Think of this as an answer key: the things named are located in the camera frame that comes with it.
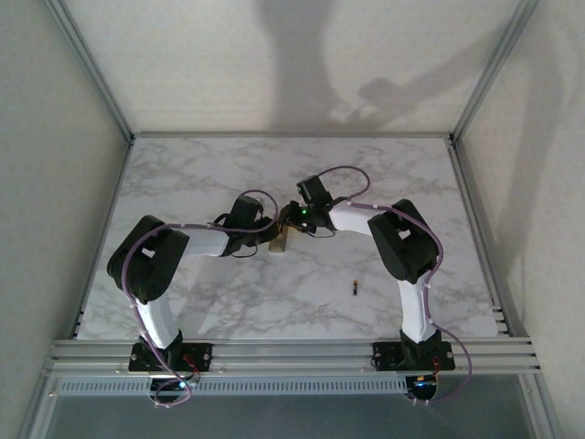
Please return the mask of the beige remote control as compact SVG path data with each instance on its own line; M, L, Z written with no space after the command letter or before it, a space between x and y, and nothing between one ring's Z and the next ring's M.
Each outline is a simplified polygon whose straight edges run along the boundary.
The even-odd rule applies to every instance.
M279 234L269 242L268 252L282 254L286 251L289 227L282 226Z

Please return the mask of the aluminium frame cross rail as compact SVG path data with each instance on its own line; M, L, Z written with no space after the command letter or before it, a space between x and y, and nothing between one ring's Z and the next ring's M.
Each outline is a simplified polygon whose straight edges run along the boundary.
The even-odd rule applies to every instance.
M445 138L442 131L390 132L261 132L261 131L142 131L138 138Z

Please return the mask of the wide aluminium mounting rail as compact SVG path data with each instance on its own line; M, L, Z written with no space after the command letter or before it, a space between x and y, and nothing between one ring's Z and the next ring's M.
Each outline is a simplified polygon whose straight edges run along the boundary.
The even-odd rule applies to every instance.
M468 338L452 345L455 369L444 375L538 374L528 337ZM58 340L41 371L52 376L130 376L130 341ZM203 377L372 376L370 340L219 340Z

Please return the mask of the aluminium table side rail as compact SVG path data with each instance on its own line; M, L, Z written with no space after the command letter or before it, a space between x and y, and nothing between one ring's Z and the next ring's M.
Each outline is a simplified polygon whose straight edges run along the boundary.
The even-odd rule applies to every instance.
M495 322L499 337L511 337L513 331L508 322L508 317L502 305L501 296L496 284L495 273L490 262L485 236L481 227L481 221L476 208L471 186L463 169L463 163L456 149L456 143L450 136L445 140L452 170L463 199L463 205L473 237L473 245L481 266L482 274L490 295L492 310L496 314Z
M83 290L81 292L80 303L77 306L76 312L74 314L73 323L71 324L71 326L69 328L69 333L67 335L67 339L75 339L78 335L80 324L81 324L81 321L82 321L82 318L83 318L83 315L85 312L88 298L90 296L90 292L91 292L91 288L92 288L92 285L93 285L93 282L95 279L96 272L99 268L101 254L103 252L103 248L104 248L104 245L105 245L105 242L107 239L107 235L108 235L108 232L109 232L109 229L111 226L112 216L113 216L113 213L115 211L117 200L118 200L118 197L119 197L120 192L121 192L122 183L123 183L128 165L130 163L130 157L132 155L132 151L133 151L133 147L135 145L135 142L136 142L136 137L134 135L132 135L131 141L127 144L125 151L124 151L122 167L121 167L120 172L119 172L117 179L115 181L115 185L114 185L113 192L112 192L112 198L109 202L108 209L106 212L106 217L105 217L103 226L101 227L101 232L100 232L100 236L98 239L96 251L95 251L95 253L93 255L93 259L91 261L90 271L89 271L88 277L86 279L86 282L83 286Z

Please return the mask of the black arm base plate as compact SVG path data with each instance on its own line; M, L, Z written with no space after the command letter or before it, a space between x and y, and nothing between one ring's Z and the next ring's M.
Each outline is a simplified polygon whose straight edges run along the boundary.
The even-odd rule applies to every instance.
M376 371L434 371L455 369L452 345L442 341L430 350L401 342L376 342L372 345L371 365Z
M159 355L168 367L176 372L194 370L208 372L212 360L213 345L209 343L182 343L167 349L160 349ZM165 371L153 351L144 343L135 343L128 363L130 372Z

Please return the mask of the aluminium frame post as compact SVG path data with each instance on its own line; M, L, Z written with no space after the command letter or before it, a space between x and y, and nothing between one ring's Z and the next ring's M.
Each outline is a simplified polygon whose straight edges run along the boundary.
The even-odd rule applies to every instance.
M41 0L41 2L53 18L61 35L69 44L75 58L85 71L116 128L122 135L124 142L128 148L131 148L135 141L133 129L105 79L97 60L91 53L90 47L82 35L73 14L70 12L66 0Z
M474 117L484 103L487 94L491 90L539 3L540 0L518 0L514 13L504 26L501 37L498 39L479 80L473 88L470 98L465 104L450 134L451 140L454 143L459 143L471 126Z

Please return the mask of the aluminium frame leg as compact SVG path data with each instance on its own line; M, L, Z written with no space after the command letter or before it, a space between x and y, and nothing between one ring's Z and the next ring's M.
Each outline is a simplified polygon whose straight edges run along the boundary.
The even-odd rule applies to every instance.
M46 438L59 398L59 384L59 378L40 376L17 439Z
M535 437L565 439L544 378L540 374L520 374L518 379Z

